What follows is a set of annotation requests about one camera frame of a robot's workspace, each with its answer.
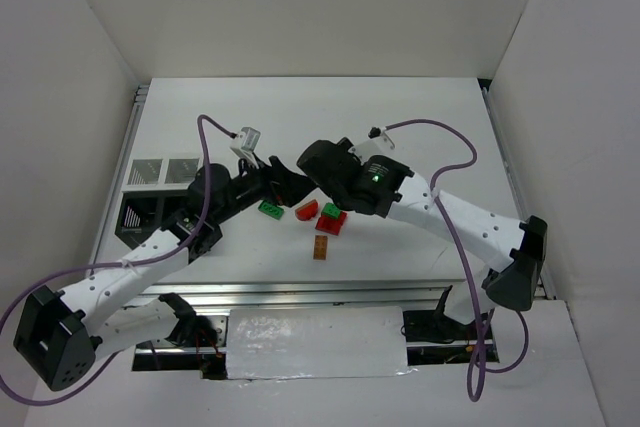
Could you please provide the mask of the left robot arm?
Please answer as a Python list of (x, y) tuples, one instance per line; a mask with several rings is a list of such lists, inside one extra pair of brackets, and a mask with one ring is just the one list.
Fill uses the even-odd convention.
[(236, 177), (218, 163), (202, 167), (161, 226), (115, 267), (58, 291), (43, 285), (30, 293), (14, 347), (57, 392), (77, 383), (96, 360), (147, 340), (176, 346), (214, 342), (211, 323), (176, 293), (138, 307), (129, 303), (207, 254), (222, 237), (222, 223), (262, 201), (292, 207), (315, 187), (275, 156)]

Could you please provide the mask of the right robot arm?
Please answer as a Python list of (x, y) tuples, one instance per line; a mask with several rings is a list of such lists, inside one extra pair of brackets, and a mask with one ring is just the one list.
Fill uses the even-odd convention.
[(359, 145), (318, 140), (297, 165), (340, 209), (424, 229), (483, 262), (464, 284), (447, 288), (422, 325), (406, 328), (408, 335), (449, 343), (496, 307), (531, 309), (546, 256), (544, 220), (500, 216), (436, 189), (400, 162), (385, 138)]

